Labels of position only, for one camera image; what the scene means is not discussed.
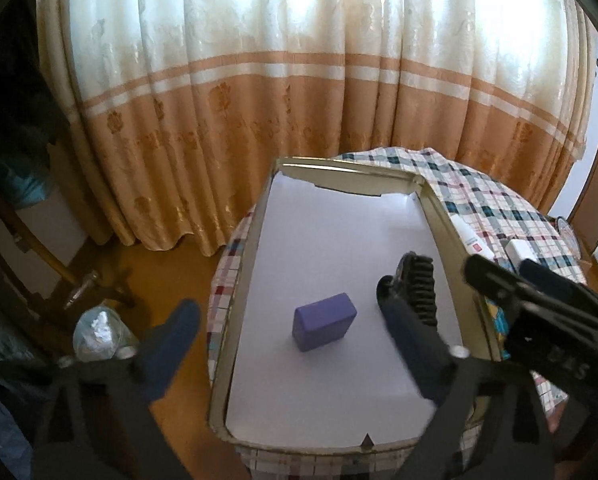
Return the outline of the plaid tablecloth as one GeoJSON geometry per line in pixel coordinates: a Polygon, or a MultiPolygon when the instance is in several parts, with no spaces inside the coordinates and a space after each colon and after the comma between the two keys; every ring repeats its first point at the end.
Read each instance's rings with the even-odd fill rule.
{"type": "MultiPolygon", "coordinates": [[[[538,262],[569,280],[585,281],[564,240],[530,203],[503,183],[469,166],[453,162],[432,148],[375,148],[338,157],[348,162],[421,174],[430,183],[450,214],[459,214],[488,244],[495,261],[509,269],[504,245],[511,238],[530,243],[538,262]]],[[[240,277],[241,259],[253,210],[239,222],[215,271],[208,313],[208,367],[215,374],[222,358],[225,324],[232,310],[234,288],[240,277]]],[[[397,451],[335,455],[332,457],[278,454],[237,448],[253,479],[390,479],[412,452],[397,451]]]]}

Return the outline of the gold metal tray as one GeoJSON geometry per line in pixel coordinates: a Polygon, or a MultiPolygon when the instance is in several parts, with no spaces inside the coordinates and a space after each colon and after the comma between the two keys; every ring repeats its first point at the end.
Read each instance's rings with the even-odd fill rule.
{"type": "Polygon", "coordinates": [[[433,261],[443,341],[498,360],[466,250],[428,177],[283,158],[254,208],[214,372],[209,422],[234,445],[343,455],[404,448],[433,414],[376,299],[408,252],[433,261]]]}

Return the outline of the black ribbed brush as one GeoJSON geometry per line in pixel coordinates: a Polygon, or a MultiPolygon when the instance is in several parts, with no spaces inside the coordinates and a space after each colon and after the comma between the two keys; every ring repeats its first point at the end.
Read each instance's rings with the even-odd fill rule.
{"type": "Polygon", "coordinates": [[[436,282],[433,260],[406,252],[396,268],[391,289],[418,316],[419,321],[436,328],[436,282]]]}

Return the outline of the cream and orange curtain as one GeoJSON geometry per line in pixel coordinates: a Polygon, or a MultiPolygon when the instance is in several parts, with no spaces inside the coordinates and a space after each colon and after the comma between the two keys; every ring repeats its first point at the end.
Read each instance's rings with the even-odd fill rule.
{"type": "Polygon", "coordinates": [[[36,0],[42,70],[95,216],[206,255],[274,159],[432,148],[548,211],[585,150],[576,0],[36,0]]]}

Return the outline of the clear plastic bag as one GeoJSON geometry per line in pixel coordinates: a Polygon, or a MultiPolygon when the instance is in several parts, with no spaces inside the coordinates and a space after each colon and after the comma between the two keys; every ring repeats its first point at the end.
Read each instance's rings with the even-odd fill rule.
{"type": "Polygon", "coordinates": [[[116,310],[97,306],[85,311],[78,319],[72,344],[78,361],[94,362],[111,360],[123,349],[136,348],[138,339],[116,310]]]}

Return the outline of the teal toy brick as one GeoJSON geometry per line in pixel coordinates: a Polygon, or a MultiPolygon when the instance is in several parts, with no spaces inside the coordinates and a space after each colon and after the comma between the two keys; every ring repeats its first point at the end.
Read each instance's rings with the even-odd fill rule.
{"type": "Polygon", "coordinates": [[[497,307],[494,302],[489,299],[485,299],[485,304],[489,309],[494,330],[496,333],[496,340],[498,346],[500,347],[500,354],[502,355],[503,360],[507,360],[509,358],[509,353],[504,349],[504,342],[509,332],[509,325],[507,322],[507,318],[505,316],[504,311],[497,307]]]}

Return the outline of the white paper tray liner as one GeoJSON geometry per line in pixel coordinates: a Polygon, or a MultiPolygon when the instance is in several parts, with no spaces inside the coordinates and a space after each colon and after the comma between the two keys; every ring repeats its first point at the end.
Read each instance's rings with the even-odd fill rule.
{"type": "Polygon", "coordinates": [[[438,248],[415,194],[363,196],[274,177],[244,307],[226,426],[271,448],[353,448],[419,437],[424,399],[384,326],[380,278],[402,255],[438,248]],[[309,352],[291,336],[297,307],[346,294],[342,339],[309,352]]]}

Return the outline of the white box red logo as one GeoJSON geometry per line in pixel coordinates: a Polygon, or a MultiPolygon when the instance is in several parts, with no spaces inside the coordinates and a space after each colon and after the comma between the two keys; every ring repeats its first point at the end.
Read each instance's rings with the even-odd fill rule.
{"type": "Polygon", "coordinates": [[[485,259],[494,260],[492,249],[461,216],[452,214],[450,219],[469,255],[479,255],[485,259]]]}

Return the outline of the white charger cube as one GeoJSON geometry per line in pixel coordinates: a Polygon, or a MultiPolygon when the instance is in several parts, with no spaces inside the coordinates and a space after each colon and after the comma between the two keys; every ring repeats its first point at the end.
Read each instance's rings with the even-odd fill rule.
{"type": "Polygon", "coordinates": [[[512,238],[508,240],[504,246],[504,251],[508,257],[512,267],[518,271],[521,263],[526,260],[538,262],[538,256],[534,252],[532,246],[526,240],[519,238],[512,238]]]}

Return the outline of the purple block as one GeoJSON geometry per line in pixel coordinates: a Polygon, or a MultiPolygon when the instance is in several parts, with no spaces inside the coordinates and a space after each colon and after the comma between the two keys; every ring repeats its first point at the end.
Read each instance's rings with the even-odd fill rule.
{"type": "Polygon", "coordinates": [[[356,315],[345,292],[305,304],[294,310],[292,338],[301,352],[315,350],[346,336],[356,315]]]}

